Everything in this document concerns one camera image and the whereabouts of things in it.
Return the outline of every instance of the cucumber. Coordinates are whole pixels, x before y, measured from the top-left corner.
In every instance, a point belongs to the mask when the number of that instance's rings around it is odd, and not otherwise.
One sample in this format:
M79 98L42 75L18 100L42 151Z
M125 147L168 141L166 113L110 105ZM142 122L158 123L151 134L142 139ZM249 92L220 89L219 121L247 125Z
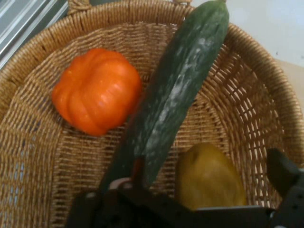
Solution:
M101 180L101 193L112 181L130 177L139 156L145 157L145 187L156 179L220 51L228 21L224 1L209 1L193 10L176 31Z

